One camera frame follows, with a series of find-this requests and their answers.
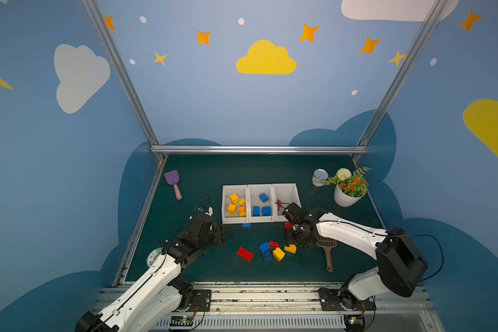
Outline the yellow lego square brick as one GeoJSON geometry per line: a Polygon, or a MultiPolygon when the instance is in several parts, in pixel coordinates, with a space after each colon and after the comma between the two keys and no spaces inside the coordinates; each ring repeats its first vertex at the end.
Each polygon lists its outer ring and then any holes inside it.
{"type": "Polygon", "coordinates": [[[235,214],[237,210],[237,207],[235,204],[230,204],[227,208],[228,213],[230,214],[235,214]]]}

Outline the tape roll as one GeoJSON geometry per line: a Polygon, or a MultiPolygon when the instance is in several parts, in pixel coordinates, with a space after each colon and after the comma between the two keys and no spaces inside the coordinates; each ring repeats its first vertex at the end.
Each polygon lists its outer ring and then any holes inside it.
{"type": "Polygon", "coordinates": [[[147,256],[147,266],[149,268],[151,268],[152,266],[154,266],[156,264],[156,261],[158,260],[159,257],[161,259],[163,259],[163,251],[164,251],[164,248],[159,247],[159,248],[153,249],[152,252],[149,253],[149,255],[147,256]]]}

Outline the purple toy shovel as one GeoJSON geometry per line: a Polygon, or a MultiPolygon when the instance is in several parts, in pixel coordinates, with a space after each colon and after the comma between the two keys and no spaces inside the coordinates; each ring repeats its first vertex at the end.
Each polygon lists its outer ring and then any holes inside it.
{"type": "Polygon", "coordinates": [[[181,191],[178,187],[178,183],[180,181],[180,176],[177,170],[172,170],[164,173],[165,180],[168,185],[171,185],[174,189],[175,197],[178,201],[180,201],[183,197],[181,191]]]}

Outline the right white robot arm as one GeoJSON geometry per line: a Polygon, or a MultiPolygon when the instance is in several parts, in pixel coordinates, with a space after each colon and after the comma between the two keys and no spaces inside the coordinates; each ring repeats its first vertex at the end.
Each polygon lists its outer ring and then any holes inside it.
{"type": "Polygon", "coordinates": [[[323,237],[365,253],[376,266],[350,276],[337,298],[346,311],[356,310],[364,301],[392,292],[411,297],[427,271],[428,262],[417,245],[401,228],[384,230],[357,224],[325,209],[303,210],[296,203],[283,209],[283,217],[293,225],[286,240],[299,248],[312,248],[323,237]]]}

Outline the middle white bin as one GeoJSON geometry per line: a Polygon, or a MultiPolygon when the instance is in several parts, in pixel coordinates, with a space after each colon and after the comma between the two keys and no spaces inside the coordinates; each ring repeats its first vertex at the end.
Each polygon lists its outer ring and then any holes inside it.
{"type": "Polygon", "coordinates": [[[271,206],[271,184],[250,184],[248,186],[249,190],[249,222],[252,224],[258,224],[258,223],[272,223],[272,215],[270,217],[263,217],[261,215],[261,209],[265,206],[271,206]],[[266,193],[269,200],[265,203],[263,203],[259,195],[262,193],[266,193]],[[259,217],[253,217],[253,207],[258,206],[260,207],[260,216],[259,217]]]}

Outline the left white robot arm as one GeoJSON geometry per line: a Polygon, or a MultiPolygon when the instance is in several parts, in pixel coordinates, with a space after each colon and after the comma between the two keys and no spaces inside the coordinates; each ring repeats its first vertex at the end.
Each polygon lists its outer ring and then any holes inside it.
{"type": "Polygon", "coordinates": [[[210,206],[201,206],[188,227],[167,242],[151,267],[117,300],[99,313],[85,313],[76,331],[149,331],[178,308],[190,305],[193,287],[179,275],[209,246],[225,242],[225,228],[210,206]]]}

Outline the red lego long brick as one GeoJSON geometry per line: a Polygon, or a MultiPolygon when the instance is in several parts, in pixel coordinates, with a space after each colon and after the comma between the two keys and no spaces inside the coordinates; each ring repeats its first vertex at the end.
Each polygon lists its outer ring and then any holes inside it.
{"type": "Polygon", "coordinates": [[[242,247],[238,249],[237,255],[246,261],[251,261],[254,257],[254,254],[252,252],[242,247]]]}

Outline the right white bin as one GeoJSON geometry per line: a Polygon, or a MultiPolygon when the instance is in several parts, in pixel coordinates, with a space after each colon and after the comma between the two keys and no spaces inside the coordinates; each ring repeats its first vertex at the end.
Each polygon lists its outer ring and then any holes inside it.
{"type": "Polygon", "coordinates": [[[275,223],[285,223],[287,219],[282,215],[285,208],[287,208],[291,203],[296,203],[298,206],[302,206],[299,197],[297,185],[295,183],[274,183],[271,185],[271,206],[272,206],[272,221],[275,223]],[[278,212],[276,200],[282,202],[282,208],[278,212]]]}

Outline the silver tin can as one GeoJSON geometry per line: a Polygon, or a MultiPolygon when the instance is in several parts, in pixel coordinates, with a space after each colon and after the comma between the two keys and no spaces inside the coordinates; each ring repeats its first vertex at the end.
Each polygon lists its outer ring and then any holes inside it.
{"type": "Polygon", "coordinates": [[[316,187],[322,187],[325,185],[325,182],[328,180],[329,175],[326,170],[316,169],[312,176],[312,184],[316,187]]]}

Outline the white bin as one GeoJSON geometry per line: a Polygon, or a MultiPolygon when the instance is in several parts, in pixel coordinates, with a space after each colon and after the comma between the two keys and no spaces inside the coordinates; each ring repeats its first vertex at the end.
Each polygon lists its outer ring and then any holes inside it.
{"type": "Polygon", "coordinates": [[[297,185],[295,183],[274,183],[271,185],[271,206],[272,206],[272,221],[275,223],[285,223],[287,219],[282,215],[285,208],[287,208],[291,203],[296,203],[298,206],[302,206],[299,197],[297,185]],[[276,200],[282,202],[282,208],[278,212],[276,200]]]}
{"type": "Polygon", "coordinates": [[[248,215],[248,205],[249,205],[249,190],[247,185],[224,185],[222,190],[222,205],[221,205],[221,214],[222,214],[222,223],[225,225],[228,224],[248,224],[249,223],[249,215],[248,215]],[[246,204],[244,206],[240,206],[239,202],[236,205],[237,210],[235,214],[230,214],[227,211],[227,208],[230,204],[229,196],[233,193],[236,193],[240,199],[246,199],[246,204]],[[239,217],[238,208],[245,207],[246,208],[246,217],[239,217]]]}
{"type": "Polygon", "coordinates": [[[249,222],[252,224],[258,224],[258,223],[272,223],[272,215],[270,217],[263,217],[261,215],[261,209],[265,206],[271,206],[271,184],[250,184],[248,186],[249,190],[249,222]],[[265,203],[263,203],[259,195],[262,193],[266,193],[269,200],[265,203]],[[253,207],[258,206],[260,207],[260,216],[259,217],[253,217],[253,207]]]}

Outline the blue lego floor brick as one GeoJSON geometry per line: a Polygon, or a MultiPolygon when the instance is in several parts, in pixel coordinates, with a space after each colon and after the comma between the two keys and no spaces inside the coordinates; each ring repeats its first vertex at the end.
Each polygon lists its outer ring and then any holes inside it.
{"type": "Polygon", "coordinates": [[[265,202],[267,202],[267,201],[269,200],[269,198],[268,198],[268,196],[267,196],[267,194],[266,194],[266,193],[262,193],[262,194],[260,194],[260,195],[259,195],[259,198],[260,198],[260,200],[261,200],[263,203],[265,203],[265,202]]]}

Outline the right controller board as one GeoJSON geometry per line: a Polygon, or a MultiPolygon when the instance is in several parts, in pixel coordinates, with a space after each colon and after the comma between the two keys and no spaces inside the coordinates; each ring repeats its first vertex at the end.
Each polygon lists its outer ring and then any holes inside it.
{"type": "Polygon", "coordinates": [[[364,332],[366,328],[365,318],[357,315],[344,316],[344,330],[346,332],[364,332]]]}

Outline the brown slotted scoop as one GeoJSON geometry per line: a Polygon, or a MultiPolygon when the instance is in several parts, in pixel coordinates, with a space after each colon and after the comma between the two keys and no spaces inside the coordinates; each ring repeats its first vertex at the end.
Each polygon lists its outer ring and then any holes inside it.
{"type": "Polygon", "coordinates": [[[328,272],[333,272],[333,262],[331,251],[337,246],[337,241],[328,237],[319,236],[317,246],[325,252],[326,269],[328,272]]]}

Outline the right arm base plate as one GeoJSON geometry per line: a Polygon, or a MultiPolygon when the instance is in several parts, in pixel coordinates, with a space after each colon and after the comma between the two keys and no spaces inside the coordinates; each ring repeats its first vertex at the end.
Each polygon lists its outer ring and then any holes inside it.
{"type": "Polygon", "coordinates": [[[323,311],[375,311],[370,300],[358,300],[348,290],[319,288],[318,296],[323,311]]]}

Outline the left controller board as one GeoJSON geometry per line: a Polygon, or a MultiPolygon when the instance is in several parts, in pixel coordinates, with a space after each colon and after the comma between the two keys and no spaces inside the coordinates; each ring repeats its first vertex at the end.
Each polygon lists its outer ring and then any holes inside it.
{"type": "Polygon", "coordinates": [[[194,318],[188,315],[173,315],[170,318],[168,329],[191,329],[194,326],[194,318]]]}

